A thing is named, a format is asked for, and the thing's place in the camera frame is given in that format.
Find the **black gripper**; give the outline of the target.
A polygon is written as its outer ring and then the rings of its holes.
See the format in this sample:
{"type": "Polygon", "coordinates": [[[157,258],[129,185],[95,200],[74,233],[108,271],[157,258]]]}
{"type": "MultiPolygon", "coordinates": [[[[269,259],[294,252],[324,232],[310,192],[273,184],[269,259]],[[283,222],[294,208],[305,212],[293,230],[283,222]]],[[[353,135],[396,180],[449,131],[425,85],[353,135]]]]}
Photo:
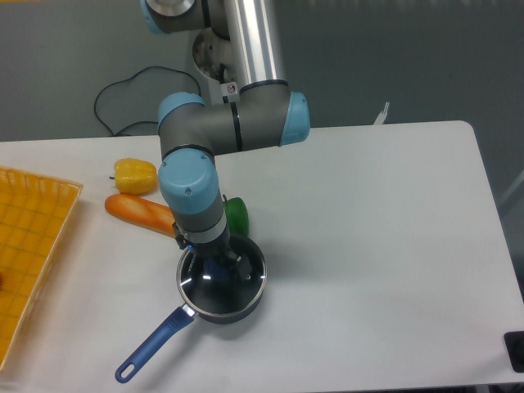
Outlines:
{"type": "MultiPolygon", "coordinates": [[[[177,263],[177,269],[186,264],[186,259],[193,256],[204,259],[224,259],[229,253],[231,232],[228,224],[217,223],[210,230],[201,233],[184,232],[177,224],[172,225],[175,241],[183,251],[177,263]]],[[[246,254],[231,259],[230,270],[233,278],[245,282],[251,279],[251,261],[246,254]]]]}

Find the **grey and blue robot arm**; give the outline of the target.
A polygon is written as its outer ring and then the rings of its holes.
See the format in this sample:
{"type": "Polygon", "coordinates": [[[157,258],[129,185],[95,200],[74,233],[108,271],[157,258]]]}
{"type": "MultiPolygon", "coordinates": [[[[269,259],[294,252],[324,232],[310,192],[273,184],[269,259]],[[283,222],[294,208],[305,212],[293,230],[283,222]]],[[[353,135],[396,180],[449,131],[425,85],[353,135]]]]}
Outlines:
{"type": "Polygon", "coordinates": [[[198,94],[174,93],[161,102],[159,184],[179,246],[246,281],[254,262],[229,243],[215,157],[302,142],[310,128],[305,96],[283,73],[274,4],[144,1],[141,8],[157,33],[211,28],[231,45],[237,100],[207,106],[198,94]]]}

